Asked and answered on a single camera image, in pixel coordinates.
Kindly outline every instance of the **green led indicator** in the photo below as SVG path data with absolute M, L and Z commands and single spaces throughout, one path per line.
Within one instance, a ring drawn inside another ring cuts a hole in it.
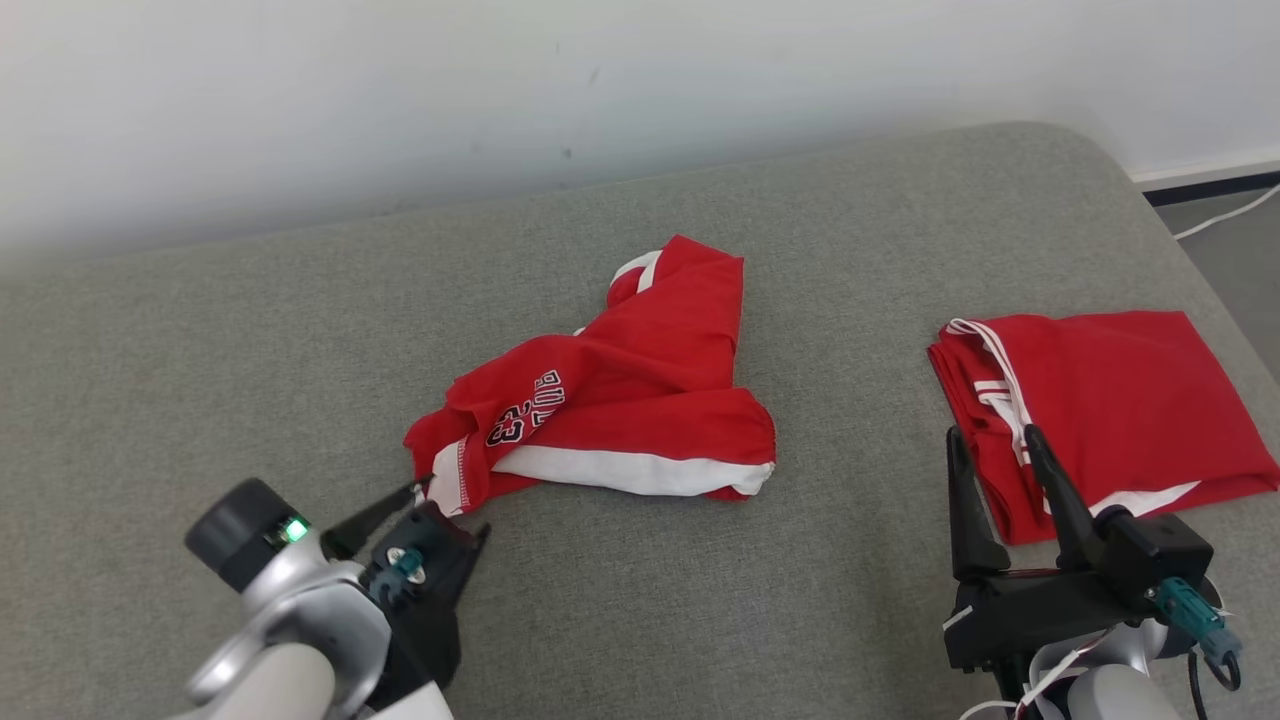
M 284 537 L 288 538 L 289 542 L 298 542 L 300 539 L 302 539 L 302 536 L 306 534 L 307 534 L 307 524 L 302 521 L 301 518 L 294 518 L 293 520 L 289 520 L 289 524 L 284 527 Z

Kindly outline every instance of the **folded red cloth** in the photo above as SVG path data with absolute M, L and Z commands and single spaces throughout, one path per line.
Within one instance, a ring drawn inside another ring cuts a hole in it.
M 742 259 L 676 236 L 623 265 L 607 309 L 458 378 L 408 430 L 447 515 L 538 480 L 745 500 L 773 471 L 773 420 L 733 387 Z
M 1032 423 L 1094 514 L 1169 512 L 1280 487 L 1280 468 L 1183 313 L 956 319 L 929 360 L 1010 544 L 1053 537 L 1021 437 Z

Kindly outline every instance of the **gray fabric surface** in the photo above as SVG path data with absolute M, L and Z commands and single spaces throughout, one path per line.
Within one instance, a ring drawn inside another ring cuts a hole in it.
M 1243 208 L 1263 190 L 1157 208 L 1170 232 Z M 1280 196 L 1180 241 L 1271 375 L 1280 378 Z
M 1187 310 L 1280 450 L 1280 389 L 1091 142 L 996 126 L 119 258 L 0 293 L 0 715 L 156 717 L 242 618 L 182 548 L 237 480 L 330 523 L 410 473 L 451 379 L 600 307 L 681 232 L 742 254 L 739 380 L 778 470 L 748 503 L 543 486 L 499 498 L 447 696 L 480 717 L 937 717 L 952 316 Z M 1187 512 L 1249 643 L 1215 717 L 1280 705 L 1280 498 Z M 1048 564 L 1048 546 L 1015 552 Z M 1160 680 L 1189 712 L 1180 664 Z

